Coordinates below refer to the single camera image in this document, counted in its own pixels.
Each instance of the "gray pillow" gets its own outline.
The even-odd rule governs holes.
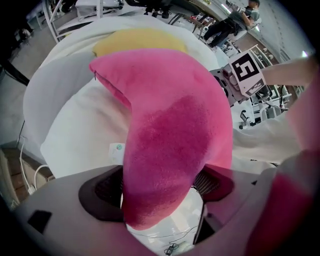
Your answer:
[[[24,94],[23,115],[39,147],[61,108],[94,77],[89,70],[94,58],[92,52],[75,53],[53,60],[34,73]]]

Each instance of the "man standing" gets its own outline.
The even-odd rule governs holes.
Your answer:
[[[239,31],[248,30],[260,17],[258,11],[260,0],[249,0],[246,8],[240,8],[228,0],[226,0],[226,4],[233,9],[233,12],[228,18],[210,26],[203,36],[203,39],[207,41],[213,35],[220,33],[211,43],[207,44],[210,48],[221,43],[229,34],[235,34],[236,36]]]

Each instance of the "ceiling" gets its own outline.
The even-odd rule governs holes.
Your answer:
[[[226,5],[225,0],[211,2],[220,18],[226,18],[228,13],[221,6]],[[248,5],[248,0],[232,2],[243,7]],[[261,41],[278,61],[300,58],[303,51],[308,55],[315,52],[296,20],[277,0],[260,0],[259,13],[262,19],[258,26],[260,31],[252,29],[249,33]]]

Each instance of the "pink pillow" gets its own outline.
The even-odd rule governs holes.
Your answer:
[[[206,163],[230,167],[230,106],[195,59],[177,50],[145,48],[96,58],[89,67],[131,109],[122,203],[131,227],[148,229],[169,216]]]

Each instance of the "black mesh grille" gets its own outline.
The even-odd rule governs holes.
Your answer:
[[[120,208],[122,186],[123,172],[121,170],[98,182],[94,188],[94,192],[101,200]]]
[[[201,196],[219,188],[219,180],[205,171],[201,171],[194,180],[193,186]]]

